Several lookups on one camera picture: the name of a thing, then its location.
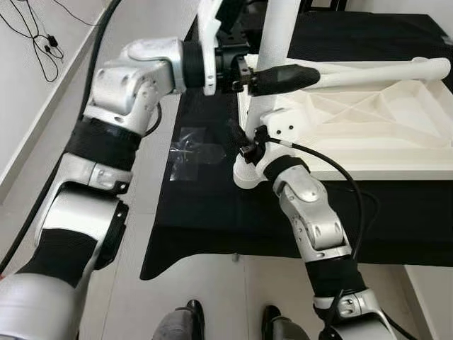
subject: cable connector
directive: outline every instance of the cable connector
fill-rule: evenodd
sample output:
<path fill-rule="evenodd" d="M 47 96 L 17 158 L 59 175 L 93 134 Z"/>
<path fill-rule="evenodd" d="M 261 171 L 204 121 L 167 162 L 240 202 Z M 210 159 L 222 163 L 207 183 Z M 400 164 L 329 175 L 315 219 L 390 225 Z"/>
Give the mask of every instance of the cable connector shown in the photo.
<path fill-rule="evenodd" d="M 47 34 L 47 39 L 49 40 L 49 45 L 52 47 L 58 46 L 57 39 L 55 39 L 55 36 Z"/>
<path fill-rule="evenodd" d="M 246 160 L 246 163 L 258 164 L 264 157 L 266 151 L 266 142 L 270 141 L 268 128 L 266 125 L 258 126 L 255 129 L 255 138 L 252 144 L 245 145 L 239 149 L 241 156 Z"/>

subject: black shoe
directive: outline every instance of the black shoe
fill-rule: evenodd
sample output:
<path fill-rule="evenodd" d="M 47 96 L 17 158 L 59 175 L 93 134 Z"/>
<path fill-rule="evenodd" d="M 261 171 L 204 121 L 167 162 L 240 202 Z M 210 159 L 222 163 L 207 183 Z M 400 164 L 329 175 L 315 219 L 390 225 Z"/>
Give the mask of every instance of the black shoe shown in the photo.
<path fill-rule="evenodd" d="M 282 313 L 276 306 L 266 306 L 263 311 L 263 321 L 261 322 L 261 334 L 263 340 L 273 340 L 274 327 L 272 321 L 280 317 Z"/>
<path fill-rule="evenodd" d="M 197 300 L 191 300 L 187 302 L 186 307 L 193 313 L 192 339 L 205 340 L 205 314 L 201 303 Z"/>

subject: black tablecloth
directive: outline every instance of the black tablecloth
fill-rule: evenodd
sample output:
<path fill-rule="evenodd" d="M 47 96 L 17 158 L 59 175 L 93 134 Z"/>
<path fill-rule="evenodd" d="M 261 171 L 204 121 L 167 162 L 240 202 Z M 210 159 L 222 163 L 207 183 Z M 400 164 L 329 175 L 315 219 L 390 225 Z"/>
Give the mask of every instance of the black tablecloth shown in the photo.
<path fill-rule="evenodd" d="M 262 16 L 246 16 L 243 26 L 258 50 Z M 309 13 L 297 22 L 289 57 L 307 60 L 409 60 L 414 56 L 448 57 L 453 48 L 445 34 L 423 15 Z M 452 77 L 445 80 L 453 89 Z M 220 164 L 200 164 L 194 181 L 170 181 L 168 163 L 156 221 L 142 268 L 152 279 L 177 260 L 193 254 L 252 254 L 299 257 L 292 228 L 269 183 L 251 191 L 233 183 L 237 150 L 226 121 L 237 118 L 236 95 L 182 95 L 173 141 L 184 127 L 204 128 L 205 143 L 221 145 Z M 368 232 L 360 261 L 379 264 L 453 266 L 453 182 L 362 181 L 382 210 Z M 328 186 L 329 201 L 351 242 L 357 229 L 357 206 L 350 192 Z M 374 205 L 366 202 L 367 211 Z"/>

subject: gray floor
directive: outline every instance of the gray floor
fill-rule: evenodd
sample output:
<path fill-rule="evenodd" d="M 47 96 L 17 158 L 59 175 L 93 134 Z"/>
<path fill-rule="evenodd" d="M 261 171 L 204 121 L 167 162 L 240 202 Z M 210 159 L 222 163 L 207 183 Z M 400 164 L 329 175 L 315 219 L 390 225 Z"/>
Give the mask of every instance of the gray floor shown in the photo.
<path fill-rule="evenodd" d="M 161 318 L 191 298 L 203 304 L 208 340 L 259 340 L 260 313 L 269 303 L 279 306 L 312 339 L 317 339 L 322 323 L 311 308 L 311 286 L 301 260 L 241 256 L 234 262 L 230 255 L 203 254 L 180 260 L 154 280 L 139 279 L 176 99 L 163 102 L 163 125 L 140 150 L 132 190 L 125 198 L 132 203 L 132 209 L 122 249 L 115 263 L 93 278 L 81 340 L 150 339 Z M 417 336 L 395 268 L 361 265 L 360 269 L 382 307 Z"/>

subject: white wall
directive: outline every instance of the white wall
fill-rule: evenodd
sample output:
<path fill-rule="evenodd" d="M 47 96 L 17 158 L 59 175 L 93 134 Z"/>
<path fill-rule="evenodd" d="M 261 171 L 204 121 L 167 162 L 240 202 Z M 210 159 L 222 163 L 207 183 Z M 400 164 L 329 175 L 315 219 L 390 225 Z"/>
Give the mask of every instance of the white wall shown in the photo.
<path fill-rule="evenodd" d="M 25 2 L 14 0 L 23 13 L 28 25 L 34 25 Z M 101 0 L 63 1 L 77 16 L 88 22 L 96 22 L 103 11 Z M 52 99 L 61 96 L 70 66 L 86 44 L 92 27 L 74 20 L 61 6 L 51 0 L 30 0 L 31 6 L 38 15 L 40 32 L 54 35 L 64 51 L 64 62 L 57 60 L 59 77 L 47 83 L 33 51 L 30 39 L 13 32 L 3 21 L 0 21 L 0 200 L 6 195 L 15 175 L 21 167 L 36 139 L 50 118 L 49 108 L 54 104 Z M 19 14 L 10 1 L 0 1 L 0 13 L 17 30 L 28 34 Z M 37 40 L 43 47 L 44 40 Z M 55 74 L 55 67 L 46 56 L 40 55 L 45 69 Z"/>
<path fill-rule="evenodd" d="M 453 37 L 452 0 L 349 0 L 346 9 L 374 13 L 429 14 L 450 37 Z"/>
<path fill-rule="evenodd" d="M 405 267 L 433 339 L 453 339 L 453 268 Z"/>

